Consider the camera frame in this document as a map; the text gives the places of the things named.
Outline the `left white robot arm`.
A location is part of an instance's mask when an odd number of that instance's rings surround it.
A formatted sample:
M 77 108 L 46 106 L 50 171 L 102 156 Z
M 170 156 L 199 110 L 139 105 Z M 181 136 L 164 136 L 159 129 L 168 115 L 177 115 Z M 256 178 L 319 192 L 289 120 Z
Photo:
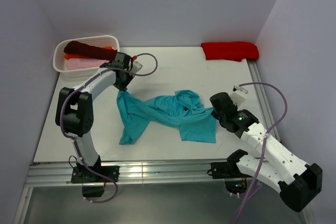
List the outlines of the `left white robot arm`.
M 104 63 L 88 80 L 59 92 L 55 122 L 62 134 L 72 140 L 79 164 L 86 166 L 83 175 L 91 182 L 102 176 L 102 168 L 97 165 L 100 156 L 91 137 L 93 102 L 108 87 L 124 91 L 141 69 L 134 58 L 118 53 L 115 60 Z

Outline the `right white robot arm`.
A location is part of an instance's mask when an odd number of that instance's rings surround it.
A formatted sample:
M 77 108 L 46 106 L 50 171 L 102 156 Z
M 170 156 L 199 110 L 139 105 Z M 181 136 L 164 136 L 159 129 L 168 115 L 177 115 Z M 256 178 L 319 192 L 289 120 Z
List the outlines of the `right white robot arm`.
M 220 92 L 210 97 L 212 116 L 221 127 L 250 145 L 260 158 L 238 149 L 224 162 L 213 162 L 214 179 L 255 176 L 279 193 L 291 210 L 301 212 L 322 191 L 322 168 L 308 164 L 267 133 L 262 123 L 248 110 L 239 110 L 245 97 L 238 92 Z

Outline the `teal t shirt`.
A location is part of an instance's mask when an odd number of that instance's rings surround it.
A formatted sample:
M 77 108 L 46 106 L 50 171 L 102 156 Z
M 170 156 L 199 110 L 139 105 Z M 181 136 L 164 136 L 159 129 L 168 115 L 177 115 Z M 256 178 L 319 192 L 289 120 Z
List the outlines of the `teal t shirt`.
M 150 122 L 177 128 L 182 141 L 216 143 L 212 108 L 204 107 L 198 93 L 175 91 L 141 101 L 127 91 L 118 92 L 117 107 L 124 129 L 120 145 L 134 144 Z

